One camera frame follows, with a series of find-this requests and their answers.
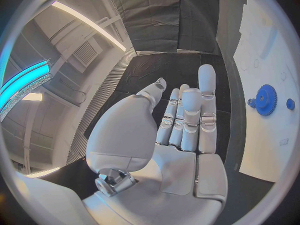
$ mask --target blue sprocket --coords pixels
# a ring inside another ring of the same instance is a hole
[[[256,110],[262,116],[271,115],[277,105],[277,93],[269,84],[263,85],[256,95]]]

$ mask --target corrugated panel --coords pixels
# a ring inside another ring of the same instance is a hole
[[[98,55],[96,50],[88,41],[85,41],[73,54],[85,66],[89,65],[90,61]]]
[[[113,94],[128,64],[135,56],[136,51],[132,47],[124,54],[120,61],[118,61],[118,63],[110,71],[110,73],[105,78],[98,91],[92,98],[72,140],[72,144],[66,160],[67,165],[86,155],[88,140],[84,137],[84,132],[88,128],[93,118],[96,116],[97,112],[101,109],[107,99],[109,99],[109,97]]]

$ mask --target air vent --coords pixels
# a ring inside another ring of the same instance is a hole
[[[98,55],[96,50],[92,47],[92,45],[85,41],[73,55],[85,66],[87,67]]]

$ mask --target cyan light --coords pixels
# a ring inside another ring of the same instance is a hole
[[[3,92],[0,95],[0,109],[24,86],[34,82],[49,72],[49,66],[47,64],[41,66],[41,64],[45,64],[46,62],[47,61],[40,62],[23,70],[2,87],[1,92]]]
[[[30,66],[26,69],[24,69],[23,71],[19,72],[17,75],[15,75],[14,77],[12,77],[10,80],[8,80],[4,85],[3,87],[0,89],[0,93],[2,94],[2,92],[9,86],[11,85],[14,81],[16,81],[18,78],[22,77],[24,74],[28,73],[29,71],[33,70],[33,69],[36,69],[44,64],[47,63],[47,60],[45,61],[41,61],[33,66]]]

